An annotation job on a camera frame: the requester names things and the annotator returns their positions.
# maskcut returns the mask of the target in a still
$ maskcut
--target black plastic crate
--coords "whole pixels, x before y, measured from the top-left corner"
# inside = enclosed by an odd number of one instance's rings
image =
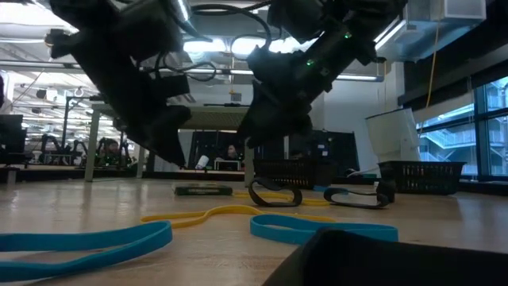
[[[465,162],[388,161],[379,163],[381,178],[398,193],[452,195],[459,187]]]
[[[279,186],[291,185],[312,190],[327,187],[337,174],[337,166],[324,160],[254,160],[256,176],[272,179]]]

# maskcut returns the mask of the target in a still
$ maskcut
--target table surface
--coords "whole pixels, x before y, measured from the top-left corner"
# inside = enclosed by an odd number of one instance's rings
[[[227,204],[252,205],[249,199],[231,197],[174,197],[174,183],[182,181],[97,179],[92,184],[69,180],[3,187],[0,231],[111,230],[135,226],[144,215],[202,211]],[[243,183],[223,184],[244,191]],[[350,187],[372,190],[372,186]],[[304,196],[317,198],[321,194],[308,191]],[[277,211],[327,215],[339,222],[392,225],[399,228],[402,242],[508,253],[508,198],[503,197],[467,193],[397,195],[396,203],[383,211],[347,207],[296,207]],[[296,246],[252,236],[249,218],[243,214],[217,215],[202,225],[174,230],[172,243],[140,259],[95,272],[16,284],[261,285]],[[0,253],[0,259],[58,262],[85,254],[89,253]]]

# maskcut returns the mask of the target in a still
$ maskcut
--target yellow cable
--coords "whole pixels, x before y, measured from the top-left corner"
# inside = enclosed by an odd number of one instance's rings
[[[263,199],[285,199],[288,202],[293,201],[293,197],[291,195],[278,194],[269,191],[262,191],[257,193],[257,195]],[[233,194],[233,197],[238,199],[250,198],[250,196],[247,193],[235,193]],[[308,207],[327,207],[330,205],[330,203],[325,201],[324,199],[303,199],[302,205]]]
[[[195,212],[187,212],[187,213],[174,213],[174,214],[158,214],[158,215],[150,215],[141,218],[141,222],[153,222],[158,220],[168,220],[168,219],[180,219],[180,218],[194,218],[191,220],[187,220],[184,222],[171,222],[171,228],[183,228],[188,226],[196,226],[198,224],[204,223],[209,217],[212,215],[220,215],[220,214],[239,214],[239,215],[286,215],[295,218],[304,218],[315,222],[336,222],[335,219],[329,217],[321,217],[321,216],[313,216],[313,215],[305,215],[305,214],[288,214],[288,213],[279,213],[273,211],[260,211],[254,207],[249,206],[222,206],[215,207],[208,211],[195,211]]]
[[[437,26],[436,26],[436,38],[434,39],[434,52],[432,55],[432,67],[430,68],[430,81],[429,81],[429,93],[427,93],[427,103],[425,104],[425,108],[429,108],[430,105],[430,98],[432,97],[432,85],[434,82],[434,70],[436,69],[436,58],[437,58],[437,44],[439,43],[439,26],[441,24],[441,19],[444,16],[444,4],[441,5],[441,16],[437,20]],[[421,136],[421,132],[423,131],[423,125],[424,122],[421,124],[420,132],[418,133],[418,136]]]

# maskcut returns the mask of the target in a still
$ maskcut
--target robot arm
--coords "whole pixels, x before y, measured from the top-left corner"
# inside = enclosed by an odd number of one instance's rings
[[[106,0],[50,3],[56,15],[80,29],[53,39],[52,57],[72,54],[126,124],[128,137],[184,166],[178,129],[191,118],[191,112],[166,102],[189,92],[187,78],[182,74],[162,77],[156,67],[153,79],[139,69],[139,63],[151,56],[183,50],[179,26],[186,26],[177,16],[179,7],[168,0],[140,0],[122,11]],[[256,77],[254,99],[238,137],[248,139],[253,148],[268,138],[311,130],[310,104],[323,91],[330,91],[335,78],[354,60],[362,64],[379,61],[373,39],[406,3],[274,0],[269,24],[285,29],[300,42],[317,40],[305,52],[273,53],[265,45],[251,53],[247,63]]]

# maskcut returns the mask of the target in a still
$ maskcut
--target blue rubber band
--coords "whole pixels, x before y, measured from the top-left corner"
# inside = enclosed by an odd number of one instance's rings
[[[251,218],[251,234],[276,242],[303,245],[322,227],[332,227],[353,234],[388,242],[398,242],[393,226],[367,223],[313,222],[277,214],[260,214]]]
[[[115,265],[164,247],[172,240],[170,222],[88,234],[0,234],[0,252],[116,249],[57,264],[0,261],[0,282],[68,275]]]

